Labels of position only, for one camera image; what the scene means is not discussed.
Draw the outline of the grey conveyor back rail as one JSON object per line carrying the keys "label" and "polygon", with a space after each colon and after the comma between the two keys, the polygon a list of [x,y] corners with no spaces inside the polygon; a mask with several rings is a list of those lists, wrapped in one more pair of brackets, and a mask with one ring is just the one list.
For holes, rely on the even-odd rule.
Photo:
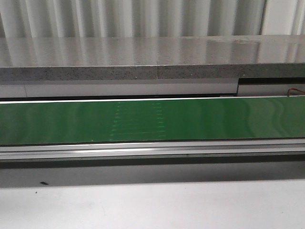
{"label": "grey conveyor back rail", "polygon": [[16,81],[1,82],[0,97],[265,96],[291,88],[303,91],[304,78]]}

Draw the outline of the white corrugated curtain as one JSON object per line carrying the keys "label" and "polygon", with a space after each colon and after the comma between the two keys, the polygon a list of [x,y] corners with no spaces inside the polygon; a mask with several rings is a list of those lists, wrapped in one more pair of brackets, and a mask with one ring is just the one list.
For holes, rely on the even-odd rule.
{"label": "white corrugated curtain", "polygon": [[302,0],[3,0],[0,35],[182,37],[301,35]]}

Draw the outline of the green conveyor belt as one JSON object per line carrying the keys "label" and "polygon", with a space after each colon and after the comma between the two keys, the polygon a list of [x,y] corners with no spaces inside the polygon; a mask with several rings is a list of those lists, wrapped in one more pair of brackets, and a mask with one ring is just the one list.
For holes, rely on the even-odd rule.
{"label": "green conveyor belt", "polygon": [[301,138],[304,97],[2,103],[3,146]]}

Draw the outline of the aluminium conveyor front rail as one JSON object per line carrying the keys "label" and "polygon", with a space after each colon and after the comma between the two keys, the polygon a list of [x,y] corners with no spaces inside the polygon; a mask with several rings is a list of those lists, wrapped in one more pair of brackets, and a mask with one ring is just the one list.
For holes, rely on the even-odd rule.
{"label": "aluminium conveyor front rail", "polygon": [[1,146],[2,162],[85,159],[154,159],[230,156],[298,156],[303,138],[159,141]]}

